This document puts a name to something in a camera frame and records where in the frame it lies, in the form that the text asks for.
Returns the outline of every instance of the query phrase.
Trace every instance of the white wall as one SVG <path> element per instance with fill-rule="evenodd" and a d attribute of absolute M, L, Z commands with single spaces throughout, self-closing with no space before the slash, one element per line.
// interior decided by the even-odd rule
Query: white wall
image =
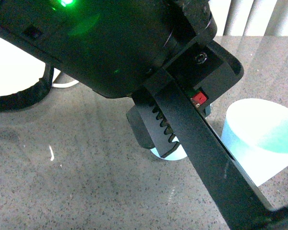
<path fill-rule="evenodd" d="M 288 36 L 288 0 L 210 0 L 217 35 Z"/>

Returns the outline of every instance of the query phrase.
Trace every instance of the black cable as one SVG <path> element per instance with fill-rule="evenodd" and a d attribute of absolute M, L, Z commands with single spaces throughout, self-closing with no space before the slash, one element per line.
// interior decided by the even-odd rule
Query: black cable
<path fill-rule="evenodd" d="M 0 112 L 19 110 L 32 106 L 43 100 L 50 92 L 54 68 L 45 66 L 44 75 L 28 89 L 7 96 L 0 96 Z"/>

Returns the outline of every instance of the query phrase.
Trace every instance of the black plastic part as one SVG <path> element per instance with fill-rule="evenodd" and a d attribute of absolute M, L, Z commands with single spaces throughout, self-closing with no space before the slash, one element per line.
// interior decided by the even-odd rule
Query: black plastic part
<path fill-rule="evenodd" d="M 198 65 L 196 57 L 202 52 L 207 54 L 207 60 Z M 198 108 L 203 116 L 207 116 L 206 107 L 243 76 L 241 63 L 215 41 L 204 48 L 191 46 L 172 62 L 167 71 L 185 91 L 201 89 L 208 96 Z"/>
<path fill-rule="evenodd" d="M 153 140 L 135 106 L 127 112 L 127 119 L 139 145 L 145 149 L 153 149 L 155 147 Z"/>
<path fill-rule="evenodd" d="M 161 69 L 145 87 L 175 130 L 230 229 L 287 230 L 288 207 L 272 209 L 176 80 Z"/>
<path fill-rule="evenodd" d="M 165 0 L 55 2 L 3 1 L 0 37 L 107 98 L 131 95 L 195 36 L 206 44 L 216 34 L 206 0 L 183 8 L 198 25 Z M 30 25 L 38 39 L 23 33 Z"/>
<path fill-rule="evenodd" d="M 43 100 L 51 90 L 54 68 L 45 66 L 43 77 L 33 86 L 7 96 L 0 96 L 0 112 L 30 107 Z"/>
<path fill-rule="evenodd" d="M 157 118 L 159 111 L 154 110 L 154 101 L 147 90 L 137 91 L 132 95 L 132 98 L 160 157 L 169 156 L 180 144 L 177 141 L 172 142 L 173 133 L 166 134 L 168 125 L 165 117 L 161 115 L 160 119 Z"/>

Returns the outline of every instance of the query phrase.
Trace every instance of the white cable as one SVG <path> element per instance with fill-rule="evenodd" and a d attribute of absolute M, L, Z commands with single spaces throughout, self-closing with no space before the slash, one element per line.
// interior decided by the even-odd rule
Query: white cable
<path fill-rule="evenodd" d="M 53 88 L 59 88 L 59 89 L 65 89 L 65 88 L 72 87 L 72 86 L 74 86 L 74 85 L 76 85 L 78 83 L 79 83 L 79 81 L 73 80 L 73 81 L 65 83 L 65 84 L 55 84 L 54 83 L 54 84 L 52 84 L 52 87 Z"/>
<path fill-rule="evenodd" d="M 71 82 L 68 82 L 68 83 L 64 83 L 64 84 L 57 84 L 57 83 L 54 83 L 54 81 L 58 78 L 58 76 L 61 74 L 61 71 L 59 71 L 58 69 L 54 69 L 54 73 L 53 73 L 53 79 L 52 79 L 52 87 L 53 88 L 58 88 L 58 89 L 65 89 L 65 88 L 69 88 L 69 87 L 72 87 L 76 84 L 79 83 L 79 81 L 77 80 L 73 80 Z"/>

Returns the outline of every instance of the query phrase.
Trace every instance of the granite countertop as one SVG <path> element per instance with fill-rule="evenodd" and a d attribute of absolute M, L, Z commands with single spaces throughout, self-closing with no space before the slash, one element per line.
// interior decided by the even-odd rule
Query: granite countertop
<path fill-rule="evenodd" d="M 218 134 L 239 99 L 288 108 L 288 37 L 216 41 L 245 70 L 212 105 L 207 120 Z M 132 106 L 78 84 L 0 113 L 0 230 L 227 230 L 187 158 L 162 161 L 138 146 L 125 115 Z M 287 204 L 288 167 L 260 190 L 273 206 Z"/>

